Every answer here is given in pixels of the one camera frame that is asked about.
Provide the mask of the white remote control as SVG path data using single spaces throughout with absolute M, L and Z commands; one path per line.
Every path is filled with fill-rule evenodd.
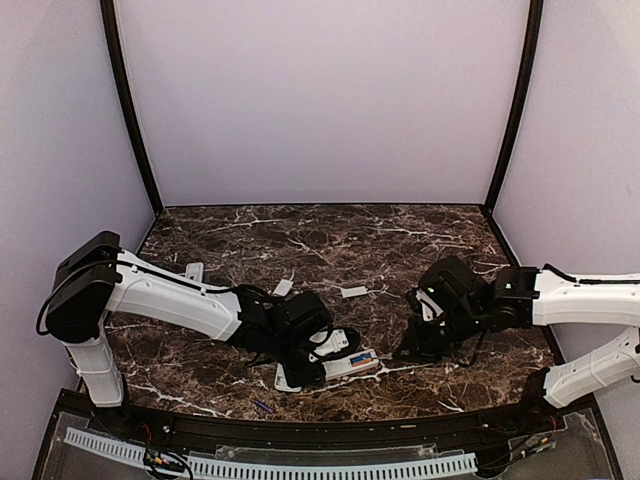
M 300 393 L 302 390 L 301 387 L 291 387 L 288 384 L 284 368 L 280 363 L 276 365 L 274 387 L 277 391 L 284 393 Z
M 353 353 L 341 359 L 323 363 L 325 380 L 332 381 L 377 367 L 379 358 L 374 349 Z

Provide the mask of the purple battery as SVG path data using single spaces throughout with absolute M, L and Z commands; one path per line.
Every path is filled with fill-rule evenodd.
M 274 411 L 269 405 L 265 404 L 262 401 L 254 400 L 254 404 L 266 412 L 273 413 Z

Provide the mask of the white battery cover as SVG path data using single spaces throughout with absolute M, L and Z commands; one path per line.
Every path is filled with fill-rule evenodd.
M 274 296 L 286 297 L 293 287 L 293 282 L 288 279 L 281 279 L 272 291 Z
M 366 295 L 367 293 L 368 293 L 368 290 L 365 286 L 340 288 L 341 297 L 344 299 L 363 296 L 363 295 Z

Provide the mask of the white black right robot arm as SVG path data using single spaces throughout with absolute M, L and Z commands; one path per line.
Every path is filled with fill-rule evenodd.
M 505 267 L 486 281 L 462 260 L 438 260 L 406 296 L 412 310 L 394 352 L 398 360 L 437 362 L 467 339 L 488 332 L 558 324 L 622 325 L 613 340 L 527 380 L 525 399 L 510 413 L 521 434 L 534 432 L 549 416 L 575 400 L 639 375 L 639 277 L 570 275 L 550 264 Z

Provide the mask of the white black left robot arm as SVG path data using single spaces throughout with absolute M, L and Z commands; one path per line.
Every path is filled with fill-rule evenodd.
M 61 262 L 36 332 L 68 349 L 101 417 L 120 436 L 141 427 L 140 412 L 125 401 L 125 384 L 104 332 L 111 312 L 177 325 L 256 354 L 283 368 L 293 388 L 326 379 L 312 336 L 333 330 L 331 315 L 312 292 L 290 299 L 252 285 L 216 287 L 155 267 L 122 249 L 120 237 L 103 231 Z

